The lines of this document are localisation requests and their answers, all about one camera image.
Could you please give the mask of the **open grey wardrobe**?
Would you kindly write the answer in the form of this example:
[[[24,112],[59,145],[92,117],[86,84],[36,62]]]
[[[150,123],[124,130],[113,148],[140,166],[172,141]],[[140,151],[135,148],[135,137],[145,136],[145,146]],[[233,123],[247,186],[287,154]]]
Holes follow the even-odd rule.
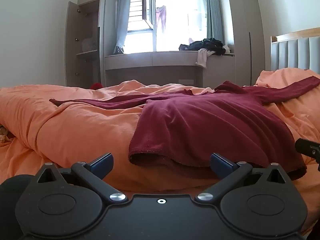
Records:
[[[103,21],[105,0],[68,3],[65,34],[65,74],[69,87],[104,83]]]

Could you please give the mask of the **dark red sweater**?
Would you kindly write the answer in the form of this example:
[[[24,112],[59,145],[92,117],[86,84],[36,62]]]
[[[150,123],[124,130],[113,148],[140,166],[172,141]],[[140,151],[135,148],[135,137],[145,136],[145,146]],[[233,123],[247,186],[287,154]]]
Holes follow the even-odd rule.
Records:
[[[307,167],[295,149],[287,124],[266,106],[307,94],[319,86],[310,76],[283,88],[240,87],[226,81],[213,92],[195,94],[189,89],[158,94],[127,94],[109,100],[79,99],[79,103],[104,110],[140,107],[132,133],[120,131],[114,142],[126,142],[123,150],[109,151],[114,167],[163,168],[195,179],[217,175],[210,157],[217,153],[255,168],[279,163],[293,180]]]

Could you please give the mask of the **white cloth hanging over ledge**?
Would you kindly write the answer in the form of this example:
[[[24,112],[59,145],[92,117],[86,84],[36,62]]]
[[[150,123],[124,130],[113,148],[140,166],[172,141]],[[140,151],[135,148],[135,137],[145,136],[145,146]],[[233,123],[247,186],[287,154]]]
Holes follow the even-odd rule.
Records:
[[[214,53],[215,53],[214,51],[210,51],[208,49],[201,48],[197,52],[197,60],[196,60],[195,64],[199,67],[207,68],[207,58],[209,56],[213,55]]]

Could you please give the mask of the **grey padded wooden headboard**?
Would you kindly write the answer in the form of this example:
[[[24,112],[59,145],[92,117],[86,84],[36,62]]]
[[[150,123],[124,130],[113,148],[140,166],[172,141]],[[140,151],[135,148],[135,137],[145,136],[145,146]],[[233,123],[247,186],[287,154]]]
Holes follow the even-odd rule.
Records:
[[[319,27],[271,36],[270,70],[299,68],[309,69],[318,74],[320,65],[319,52]]]

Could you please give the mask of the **right blue curtain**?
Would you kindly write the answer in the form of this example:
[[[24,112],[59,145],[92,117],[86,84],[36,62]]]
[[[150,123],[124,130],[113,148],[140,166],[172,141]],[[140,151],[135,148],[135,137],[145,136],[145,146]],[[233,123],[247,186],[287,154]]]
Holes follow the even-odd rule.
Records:
[[[223,41],[223,23],[220,0],[206,0],[207,7],[207,38]]]

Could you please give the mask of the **dark clothes pile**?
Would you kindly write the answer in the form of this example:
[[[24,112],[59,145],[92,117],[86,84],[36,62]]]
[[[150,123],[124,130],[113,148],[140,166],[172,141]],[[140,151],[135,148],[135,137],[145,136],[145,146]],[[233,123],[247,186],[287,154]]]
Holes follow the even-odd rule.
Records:
[[[223,43],[215,38],[205,38],[202,41],[195,41],[189,45],[181,44],[179,51],[198,51],[200,49],[206,49],[213,51],[214,55],[224,55],[226,49],[223,47]]]

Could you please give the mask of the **pink garment outside window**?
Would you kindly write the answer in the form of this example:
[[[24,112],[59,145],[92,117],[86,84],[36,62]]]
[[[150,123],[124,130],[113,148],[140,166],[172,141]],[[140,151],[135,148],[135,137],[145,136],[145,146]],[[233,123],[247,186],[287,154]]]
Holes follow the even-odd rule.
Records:
[[[167,21],[167,9],[166,6],[156,8],[156,25],[164,32]]]

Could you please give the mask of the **tall grey wardrobe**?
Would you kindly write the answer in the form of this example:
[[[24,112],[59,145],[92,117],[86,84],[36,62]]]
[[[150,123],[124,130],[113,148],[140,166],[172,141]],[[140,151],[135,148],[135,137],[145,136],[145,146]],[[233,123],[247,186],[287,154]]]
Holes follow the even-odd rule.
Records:
[[[255,84],[265,69],[263,24],[258,0],[229,0],[234,35],[235,83]]]

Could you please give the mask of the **left light blue curtain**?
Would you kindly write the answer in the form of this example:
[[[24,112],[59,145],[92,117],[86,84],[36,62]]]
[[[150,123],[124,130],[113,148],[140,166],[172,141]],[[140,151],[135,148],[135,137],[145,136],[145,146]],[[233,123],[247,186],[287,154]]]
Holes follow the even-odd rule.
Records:
[[[130,1],[131,0],[118,0],[116,23],[117,38],[114,48],[115,55],[124,53],[123,48],[129,23]]]

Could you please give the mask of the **red object on floor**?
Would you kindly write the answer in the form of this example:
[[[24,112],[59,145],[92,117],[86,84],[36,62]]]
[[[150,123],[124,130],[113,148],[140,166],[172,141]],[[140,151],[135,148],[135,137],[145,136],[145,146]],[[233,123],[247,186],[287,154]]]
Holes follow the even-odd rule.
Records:
[[[90,89],[92,90],[99,90],[103,88],[103,85],[101,83],[94,83],[93,85],[91,85]]]

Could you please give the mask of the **open window sash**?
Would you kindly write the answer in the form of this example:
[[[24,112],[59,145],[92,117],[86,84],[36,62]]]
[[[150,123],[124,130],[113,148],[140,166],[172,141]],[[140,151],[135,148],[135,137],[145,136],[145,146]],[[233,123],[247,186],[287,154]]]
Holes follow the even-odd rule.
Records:
[[[153,29],[153,0],[142,0],[142,20]]]

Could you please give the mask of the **grey window seat cabinet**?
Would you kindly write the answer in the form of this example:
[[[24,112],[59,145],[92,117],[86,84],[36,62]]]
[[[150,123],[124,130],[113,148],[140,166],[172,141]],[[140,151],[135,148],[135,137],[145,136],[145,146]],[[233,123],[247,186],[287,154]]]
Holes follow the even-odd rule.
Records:
[[[162,51],[107,56],[105,86],[137,80],[145,85],[179,83],[215,88],[224,81],[235,83],[234,56],[211,55],[205,68],[197,66],[196,51]]]

